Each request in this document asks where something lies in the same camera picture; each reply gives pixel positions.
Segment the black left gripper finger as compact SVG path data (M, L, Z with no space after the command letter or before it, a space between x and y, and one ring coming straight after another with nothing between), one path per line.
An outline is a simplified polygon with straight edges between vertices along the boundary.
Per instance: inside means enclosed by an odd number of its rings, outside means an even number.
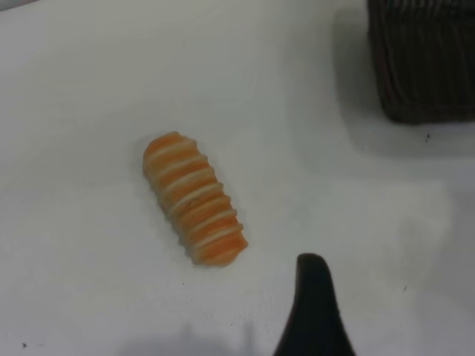
M355 354L341 319L330 269L317 254L297 258L294 301L275 354Z

